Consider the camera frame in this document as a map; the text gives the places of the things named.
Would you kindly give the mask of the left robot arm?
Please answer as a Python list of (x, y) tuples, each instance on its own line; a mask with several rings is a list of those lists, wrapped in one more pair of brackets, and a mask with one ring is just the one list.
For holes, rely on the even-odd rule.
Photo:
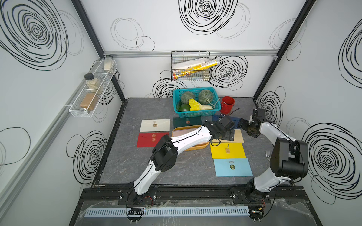
[(217, 121), (206, 121), (203, 125), (181, 136), (163, 136), (152, 150), (152, 155), (143, 173), (130, 184), (129, 199), (136, 203), (148, 192), (158, 175), (171, 169), (179, 154), (213, 139), (222, 139), (232, 130), (235, 122), (229, 116)]

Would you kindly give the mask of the silver fork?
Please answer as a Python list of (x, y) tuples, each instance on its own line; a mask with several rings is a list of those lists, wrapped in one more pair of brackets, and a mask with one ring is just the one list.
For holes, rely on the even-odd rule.
[(268, 161), (270, 161), (270, 159), (271, 159), (271, 151), (266, 151), (266, 159), (268, 160)]

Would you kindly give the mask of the dark green envelope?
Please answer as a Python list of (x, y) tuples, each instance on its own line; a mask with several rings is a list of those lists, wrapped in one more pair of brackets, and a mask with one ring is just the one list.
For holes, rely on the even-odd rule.
[(186, 126), (195, 126), (202, 125), (201, 117), (174, 117), (173, 118), (173, 128), (186, 127)]

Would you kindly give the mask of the green pepper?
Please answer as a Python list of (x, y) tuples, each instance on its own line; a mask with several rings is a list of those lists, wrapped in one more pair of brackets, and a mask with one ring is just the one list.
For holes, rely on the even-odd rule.
[(188, 104), (180, 104), (178, 112), (188, 112), (190, 111), (190, 106)]

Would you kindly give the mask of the pink envelope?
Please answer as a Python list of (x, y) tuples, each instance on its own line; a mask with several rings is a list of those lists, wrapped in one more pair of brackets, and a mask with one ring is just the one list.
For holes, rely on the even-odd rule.
[(196, 135), (202, 128), (201, 125), (179, 127), (172, 131), (172, 137), (189, 137)]

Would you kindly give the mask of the teal plastic basket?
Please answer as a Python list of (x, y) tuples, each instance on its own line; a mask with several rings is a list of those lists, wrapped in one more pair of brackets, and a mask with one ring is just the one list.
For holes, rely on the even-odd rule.
[[(179, 111), (176, 110), (176, 105), (181, 100), (181, 97), (182, 97), (184, 92), (186, 92), (186, 91), (192, 92), (195, 95), (196, 100), (198, 101), (199, 100), (198, 99), (199, 93), (202, 90), (205, 90), (205, 89), (211, 91), (213, 96), (214, 96), (214, 99), (211, 102), (213, 105), (215, 105), (214, 109), (200, 110), (200, 111), (187, 111), (187, 112), (179, 112)], [(217, 94), (216, 90), (214, 88), (212, 88), (212, 87), (175, 89), (173, 91), (173, 109), (174, 109), (174, 112), (176, 114), (178, 114), (178, 116), (180, 118), (198, 117), (198, 116), (212, 116), (212, 115), (216, 114), (218, 111), (221, 110), (221, 104), (219, 102), (219, 97), (218, 97), (218, 94)]]

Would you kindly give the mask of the yellow envelope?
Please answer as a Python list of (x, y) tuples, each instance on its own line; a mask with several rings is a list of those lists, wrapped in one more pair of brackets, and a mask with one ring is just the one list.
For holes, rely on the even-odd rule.
[(212, 143), (210, 148), (213, 159), (247, 158), (242, 143)]

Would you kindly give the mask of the white wrap box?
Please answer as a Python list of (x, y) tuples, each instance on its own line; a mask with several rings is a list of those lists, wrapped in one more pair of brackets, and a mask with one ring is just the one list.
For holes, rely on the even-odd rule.
[(193, 60), (189, 60), (189, 61), (185, 61), (185, 62), (181, 62), (181, 63), (177, 63), (177, 64), (172, 64), (172, 69), (173, 70), (189, 70), (192, 67), (201, 65), (205, 62), (210, 61), (210, 59), (208, 58), (197, 58), (197, 59), (193, 59)]

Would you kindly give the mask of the white envelope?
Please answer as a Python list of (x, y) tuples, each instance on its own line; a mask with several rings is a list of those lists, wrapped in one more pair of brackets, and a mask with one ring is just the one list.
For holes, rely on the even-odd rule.
[(140, 132), (166, 132), (170, 131), (170, 119), (142, 120)]

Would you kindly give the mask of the light blue envelope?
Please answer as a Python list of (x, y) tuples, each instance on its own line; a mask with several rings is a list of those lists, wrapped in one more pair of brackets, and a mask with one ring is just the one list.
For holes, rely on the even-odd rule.
[(253, 176), (248, 158), (214, 159), (217, 177)]

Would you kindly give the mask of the navy blue envelope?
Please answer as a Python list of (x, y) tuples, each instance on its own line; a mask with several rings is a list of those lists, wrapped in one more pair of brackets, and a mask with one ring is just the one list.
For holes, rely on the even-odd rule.
[[(223, 118), (225, 115), (213, 115), (212, 116), (212, 121), (218, 121), (220, 118)], [(240, 126), (238, 125), (239, 121), (241, 118), (239, 117), (233, 117), (233, 116), (229, 116), (229, 118), (235, 123), (233, 129), (239, 129)]]

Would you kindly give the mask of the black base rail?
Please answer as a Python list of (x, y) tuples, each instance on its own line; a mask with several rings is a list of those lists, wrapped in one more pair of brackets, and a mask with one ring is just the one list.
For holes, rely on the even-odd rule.
[(246, 185), (202, 185), (172, 186), (153, 185), (149, 191), (137, 198), (127, 185), (84, 189), (78, 204), (85, 201), (115, 201), (119, 205), (153, 205), (173, 200), (227, 200), (233, 204), (261, 204), (246, 195)]

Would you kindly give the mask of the left green melon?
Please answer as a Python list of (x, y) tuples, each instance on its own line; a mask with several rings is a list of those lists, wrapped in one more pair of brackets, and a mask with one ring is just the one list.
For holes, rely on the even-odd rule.
[(181, 103), (182, 104), (189, 104), (189, 100), (194, 99), (194, 98), (195, 98), (194, 93), (192, 93), (190, 91), (186, 91), (181, 96)]

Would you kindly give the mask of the beige envelope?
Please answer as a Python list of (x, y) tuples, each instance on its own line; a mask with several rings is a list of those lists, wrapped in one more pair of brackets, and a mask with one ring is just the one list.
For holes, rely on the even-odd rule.
[(243, 139), (241, 130), (240, 129), (235, 129), (234, 141), (223, 141), (223, 140), (220, 140), (220, 139), (213, 139), (211, 142), (216, 143), (216, 144), (218, 144), (219, 142), (221, 142), (221, 143), (243, 143), (244, 139)]

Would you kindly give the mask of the yellow white cabbage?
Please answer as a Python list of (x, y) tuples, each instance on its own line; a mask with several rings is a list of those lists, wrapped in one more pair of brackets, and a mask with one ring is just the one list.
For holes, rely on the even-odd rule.
[(189, 99), (190, 111), (205, 111), (213, 110), (214, 108), (211, 105), (202, 105), (195, 99)]

